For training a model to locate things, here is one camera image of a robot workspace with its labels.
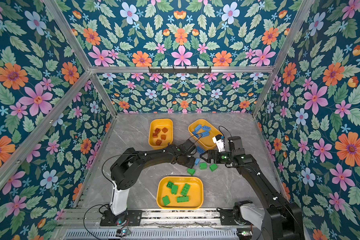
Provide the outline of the green cube brick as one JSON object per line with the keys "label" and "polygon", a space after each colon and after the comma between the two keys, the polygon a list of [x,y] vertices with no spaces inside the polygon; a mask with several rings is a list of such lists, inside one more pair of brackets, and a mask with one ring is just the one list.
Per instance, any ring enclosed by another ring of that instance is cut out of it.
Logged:
{"label": "green cube brick", "polygon": [[209,166],[209,168],[210,168],[211,172],[214,172],[214,171],[216,171],[218,169],[218,165],[217,164],[211,164]]}
{"label": "green cube brick", "polygon": [[200,170],[206,170],[208,167],[207,163],[200,163]]}

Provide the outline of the blue long brick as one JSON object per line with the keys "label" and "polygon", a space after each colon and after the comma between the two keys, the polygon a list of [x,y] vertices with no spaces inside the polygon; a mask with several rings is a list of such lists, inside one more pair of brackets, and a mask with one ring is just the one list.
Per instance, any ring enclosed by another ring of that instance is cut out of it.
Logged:
{"label": "blue long brick", "polygon": [[195,127],[195,132],[198,133],[202,129],[202,125],[199,124]]}
{"label": "blue long brick", "polygon": [[202,133],[200,133],[200,135],[201,135],[201,138],[205,138],[210,135],[210,132],[202,132]]}
{"label": "blue long brick", "polygon": [[205,132],[210,133],[210,132],[211,132],[211,127],[208,127],[208,126],[202,126],[202,130],[203,130],[203,131],[205,131]]}

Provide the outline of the green small brick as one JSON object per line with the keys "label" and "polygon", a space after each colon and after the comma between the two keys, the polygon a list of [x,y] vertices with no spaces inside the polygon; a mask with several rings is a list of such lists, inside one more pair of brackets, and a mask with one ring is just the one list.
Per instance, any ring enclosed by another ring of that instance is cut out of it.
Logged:
{"label": "green small brick", "polygon": [[167,183],[167,188],[171,189],[171,188],[173,187],[173,185],[174,185],[174,183],[168,182],[168,183]]}
{"label": "green small brick", "polygon": [[164,196],[162,198],[162,201],[163,201],[164,206],[167,206],[171,203],[170,198],[168,196]]}

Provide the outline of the green long brick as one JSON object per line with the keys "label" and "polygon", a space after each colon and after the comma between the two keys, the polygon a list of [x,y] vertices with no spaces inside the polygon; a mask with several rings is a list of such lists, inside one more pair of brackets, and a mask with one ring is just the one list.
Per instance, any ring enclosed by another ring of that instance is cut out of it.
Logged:
{"label": "green long brick", "polygon": [[178,203],[186,203],[186,202],[189,202],[189,201],[190,201],[189,196],[177,197],[177,202]]}
{"label": "green long brick", "polygon": [[185,184],[185,185],[183,186],[183,188],[182,188],[181,195],[184,196],[184,197],[186,197],[187,194],[188,194],[188,192],[189,192],[189,190],[190,190],[190,187],[191,187],[191,186],[190,186],[189,184]]}

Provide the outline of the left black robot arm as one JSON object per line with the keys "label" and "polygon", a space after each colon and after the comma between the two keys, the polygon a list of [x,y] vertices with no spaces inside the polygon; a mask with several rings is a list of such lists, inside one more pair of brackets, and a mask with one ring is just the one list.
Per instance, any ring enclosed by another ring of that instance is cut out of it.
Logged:
{"label": "left black robot arm", "polygon": [[159,150],[137,151],[128,148],[117,155],[110,167],[111,176],[106,177],[112,184],[112,198],[102,212],[101,226],[121,226],[127,222],[129,191],[145,168],[166,163],[193,168],[196,151],[197,146],[188,139],[181,145],[169,144]]}

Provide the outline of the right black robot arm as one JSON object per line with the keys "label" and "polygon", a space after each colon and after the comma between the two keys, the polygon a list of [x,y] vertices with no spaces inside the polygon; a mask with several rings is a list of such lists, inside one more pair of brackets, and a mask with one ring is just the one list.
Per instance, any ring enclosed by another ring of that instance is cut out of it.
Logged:
{"label": "right black robot arm", "polygon": [[273,187],[255,158],[246,154],[241,138],[216,135],[213,143],[217,150],[206,151],[201,154],[201,159],[236,169],[250,184],[262,204],[256,207],[251,201],[236,202],[233,208],[235,221],[250,222],[260,230],[265,240],[305,239],[302,210]]}

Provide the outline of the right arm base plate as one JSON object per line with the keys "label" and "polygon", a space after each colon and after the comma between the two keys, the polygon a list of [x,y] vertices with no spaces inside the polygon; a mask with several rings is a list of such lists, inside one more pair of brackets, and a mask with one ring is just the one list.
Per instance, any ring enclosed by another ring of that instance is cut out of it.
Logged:
{"label": "right arm base plate", "polygon": [[241,216],[237,217],[233,209],[217,208],[220,214],[220,222],[222,226],[251,226],[250,221],[244,220]]}

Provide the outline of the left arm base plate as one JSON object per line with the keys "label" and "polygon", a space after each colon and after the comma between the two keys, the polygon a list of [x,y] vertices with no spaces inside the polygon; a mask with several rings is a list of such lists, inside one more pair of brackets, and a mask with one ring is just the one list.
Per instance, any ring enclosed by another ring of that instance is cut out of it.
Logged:
{"label": "left arm base plate", "polygon": [[123,227],[139,226],[142,220],[143,211],[126,210],[121,214],[114,215],[111,210],[105,210],[102,214],[100,226],[102,227]]}

